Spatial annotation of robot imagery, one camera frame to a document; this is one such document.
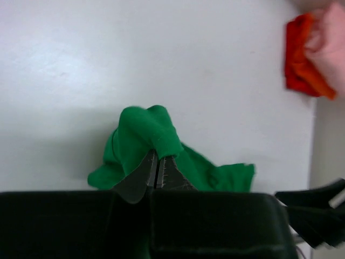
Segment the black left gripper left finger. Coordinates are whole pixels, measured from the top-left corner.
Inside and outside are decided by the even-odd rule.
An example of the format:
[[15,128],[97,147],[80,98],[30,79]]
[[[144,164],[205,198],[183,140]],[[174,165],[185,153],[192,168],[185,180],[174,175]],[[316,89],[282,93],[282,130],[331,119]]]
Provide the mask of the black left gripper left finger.
[[145,196],[148,187],[154,187],[158,156],[150,150],[140,164],[112,190],[127,203],[139,203]]

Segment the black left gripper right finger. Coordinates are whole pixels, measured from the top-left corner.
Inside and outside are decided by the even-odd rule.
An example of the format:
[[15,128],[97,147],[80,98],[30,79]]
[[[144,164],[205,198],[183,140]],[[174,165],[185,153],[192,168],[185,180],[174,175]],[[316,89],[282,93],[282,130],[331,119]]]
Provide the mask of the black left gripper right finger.
[[196,190],[196,187],[177,168],[173,156],[163,157],[159,161],[156,174],[156,188],[164,190]]

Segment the orange t shirt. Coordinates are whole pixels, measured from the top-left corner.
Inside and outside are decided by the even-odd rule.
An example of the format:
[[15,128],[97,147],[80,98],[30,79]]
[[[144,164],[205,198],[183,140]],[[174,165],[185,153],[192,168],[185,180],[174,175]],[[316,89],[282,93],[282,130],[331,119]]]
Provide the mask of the orange t shirt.
[[328,86],[321,73],[306,57],[305,43],[314,22],[313,15],[310,13],[306,14],[309,19],[304,23],[305,27],[301,30],[301,36],[298,39],[298,43],[302,44],[302,46],[298,47],[294,53],[295,62],[293,64],[293,69],[294,72],[306,81],[320,96],[334,100],[337,97],[336,91]]

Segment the red t shirt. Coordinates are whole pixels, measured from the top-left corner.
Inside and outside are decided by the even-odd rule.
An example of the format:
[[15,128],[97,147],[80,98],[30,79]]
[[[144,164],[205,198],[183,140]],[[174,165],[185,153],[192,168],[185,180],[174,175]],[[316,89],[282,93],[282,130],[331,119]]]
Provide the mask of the red t shirt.
[[284,74],[286,88],[291,91],[303,93],[310,97],[319,97],[320,95],[302,78],[300,78],[293,69],[295,62],[294,53],[302,44],[298,43],[301,36],[301,30],[305,27],[304,23],[308,21],[308,15],[299,15],[294,20],[286,24],[286,47]]

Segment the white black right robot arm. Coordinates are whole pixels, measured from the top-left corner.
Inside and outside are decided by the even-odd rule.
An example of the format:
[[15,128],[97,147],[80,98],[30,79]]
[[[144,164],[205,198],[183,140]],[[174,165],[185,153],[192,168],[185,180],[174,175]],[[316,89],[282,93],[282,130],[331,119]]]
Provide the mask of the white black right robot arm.
[[337,247],[344,242],[344,202],[332,207],[329,202],[344,190],[344,179],[309,190],[277,192],[285,205],[289,224],[301,239],[316,249]]

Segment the person's bare hand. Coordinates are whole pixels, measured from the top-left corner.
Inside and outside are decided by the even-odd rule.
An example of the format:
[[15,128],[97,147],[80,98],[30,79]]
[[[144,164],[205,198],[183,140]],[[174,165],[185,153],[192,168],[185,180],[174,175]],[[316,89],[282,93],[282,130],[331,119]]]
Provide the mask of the person's bare hand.
[[344,6],[331,2],[313,12],[306,56],[328,85],[344,96]]

